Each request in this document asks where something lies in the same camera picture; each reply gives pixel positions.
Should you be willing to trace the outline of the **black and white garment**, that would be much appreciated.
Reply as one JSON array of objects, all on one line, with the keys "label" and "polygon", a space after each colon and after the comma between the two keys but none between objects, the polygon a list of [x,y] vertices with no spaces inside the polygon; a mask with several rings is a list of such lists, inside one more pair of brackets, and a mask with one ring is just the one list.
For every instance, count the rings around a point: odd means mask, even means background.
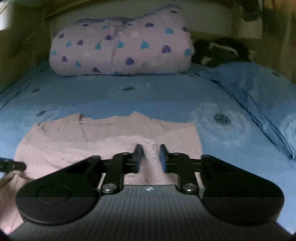
[{"label": "black and white garment", "polygon": [[239,40],[218,38],[198,39],[194,43],[195,54],[191,61],[206,67],[217,67],[230,62],[250,62],[249,49]]}]

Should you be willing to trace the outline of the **pink heart-patterned folded blanket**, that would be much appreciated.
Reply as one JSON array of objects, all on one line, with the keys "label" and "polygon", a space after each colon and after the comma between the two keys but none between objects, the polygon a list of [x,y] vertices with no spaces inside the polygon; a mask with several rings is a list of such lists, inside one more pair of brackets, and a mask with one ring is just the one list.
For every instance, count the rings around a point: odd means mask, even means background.
[{"label": "pink heart-patterned folded blanket", "polygon": [[138,18],[78,20],[53,38],[49,65],[61,76],[175,74],[193,54],[181,8],[167,5]]}]

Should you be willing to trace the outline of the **pink knitted sweater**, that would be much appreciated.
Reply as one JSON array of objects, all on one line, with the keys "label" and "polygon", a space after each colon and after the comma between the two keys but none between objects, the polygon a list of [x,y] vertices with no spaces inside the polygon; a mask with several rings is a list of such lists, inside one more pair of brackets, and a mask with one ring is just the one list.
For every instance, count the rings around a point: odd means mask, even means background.
[{"label": "pink knitted sweater", "polygon": [[132,152],[142,145],[144,159],[138,174],[125,176],[128,185],[176,184],[175,174],[162,172],[159,148],[198,159],[202,145],[193,123],[174,123],[134,112],[129,116],[104,119],[74,114],[34,125],[17,146],[14,159],[24,162],[24,172],[13,172],[1,179],[1,230],[9,234],[22,224],[16,207],[16,193],[25,184],[51,174],[90,156],[110,159]]}]

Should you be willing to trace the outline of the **blue dandelion pillow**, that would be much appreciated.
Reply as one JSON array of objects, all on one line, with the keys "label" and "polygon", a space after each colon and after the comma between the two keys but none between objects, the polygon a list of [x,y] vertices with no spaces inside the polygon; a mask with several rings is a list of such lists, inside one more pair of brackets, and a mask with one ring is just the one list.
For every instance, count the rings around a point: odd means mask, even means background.
[{"label": "blue dandelion pillow", "polygon": [[232,62],[200,72],[245,108],[262,132],[295,160],[295,84],[251,62]]}]

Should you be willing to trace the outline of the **blue dandelion bed sheet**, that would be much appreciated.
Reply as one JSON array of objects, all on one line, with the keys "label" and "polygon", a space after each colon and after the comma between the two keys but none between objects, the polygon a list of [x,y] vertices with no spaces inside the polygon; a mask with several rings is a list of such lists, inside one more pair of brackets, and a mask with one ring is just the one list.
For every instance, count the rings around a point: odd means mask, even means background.
[{"label": "blue dandelion bed sheet", "polygon": [[264,135],[239,103],[216,83],[186,74],[62,77],[43,63],[1,93],[1,156],[13,158],[35,123],[75,113],[88,118],[125,116],[197,126],[210,154],[277,184],[285,205],[278,223],[295,232],[295,165]]}]

